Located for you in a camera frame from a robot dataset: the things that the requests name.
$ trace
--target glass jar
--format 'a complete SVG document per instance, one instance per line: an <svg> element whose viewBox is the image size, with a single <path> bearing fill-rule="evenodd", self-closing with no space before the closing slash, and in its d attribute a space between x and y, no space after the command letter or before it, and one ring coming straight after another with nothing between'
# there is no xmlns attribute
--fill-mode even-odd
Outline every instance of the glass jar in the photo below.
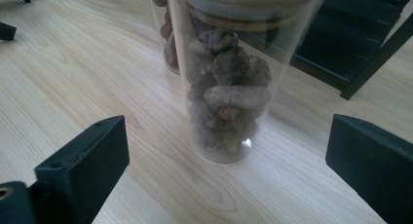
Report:
<svg viewBox="0 0 413 224"><path fill-rule="evenodd" d="M172 22L170 20L168 0L150 0L155 26L164 62L168 70L179 75L179 66L176 56L175 41L173 37Z"/></svg>
<svg viewBox="0 0 413 224"><path fill-rule="evenodd" d="M192 139L209 160L245 157L322 0L169 0Z"/></svg>

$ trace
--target table surface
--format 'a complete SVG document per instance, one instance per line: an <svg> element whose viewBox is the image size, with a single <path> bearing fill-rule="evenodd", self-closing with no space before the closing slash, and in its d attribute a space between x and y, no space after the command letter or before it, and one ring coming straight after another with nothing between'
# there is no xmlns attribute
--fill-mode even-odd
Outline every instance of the table surface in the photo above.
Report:
<svg viewBox="0 0 413 224"><path fill-rule="evenodd" d="M325 145L270 117L243 160L191 145L180 78L149 0L0 0L0 183L89 125L125 115L131 163L94 223L384 223L325 164Z"/></svg>

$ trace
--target jar lid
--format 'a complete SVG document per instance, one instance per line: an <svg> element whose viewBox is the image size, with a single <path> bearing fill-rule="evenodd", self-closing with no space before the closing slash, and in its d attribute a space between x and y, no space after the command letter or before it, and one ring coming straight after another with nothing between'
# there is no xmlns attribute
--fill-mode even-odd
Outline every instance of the jar lid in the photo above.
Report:
<svg viewBox="0 0 413 224"><path fill-rule="evenodd" d="M194 10L222 19L279 19L309 0L185 0Z"/></svg>

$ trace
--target wood grain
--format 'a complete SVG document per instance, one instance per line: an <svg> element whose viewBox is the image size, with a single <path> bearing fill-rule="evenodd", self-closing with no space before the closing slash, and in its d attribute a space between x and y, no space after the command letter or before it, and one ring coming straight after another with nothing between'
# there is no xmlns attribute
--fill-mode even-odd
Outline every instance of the wood grain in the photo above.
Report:
<svg viewBox="0 0 413 224"><path fill-rule="evenodd" d="M149 0L0 0L0 182L86 127L126 116L131 164L94 223L383 223L324 160L332 114L412 141L412 42L351 101L290 69L260 140L220 165L192 147L180 78L163 63Z"/></svg>

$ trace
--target black clamp arm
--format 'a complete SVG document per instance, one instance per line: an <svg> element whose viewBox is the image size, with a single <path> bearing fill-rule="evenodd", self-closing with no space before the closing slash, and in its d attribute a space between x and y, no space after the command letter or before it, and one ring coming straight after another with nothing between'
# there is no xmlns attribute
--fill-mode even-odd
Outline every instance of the black clamp arm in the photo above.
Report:
<svg viewBox="0 0 413 224"><path fill-rule="evenodd" d="M0 223L92 223L129 162L125 118L97 122L37 166L29 188L0 184Z"/></svg>

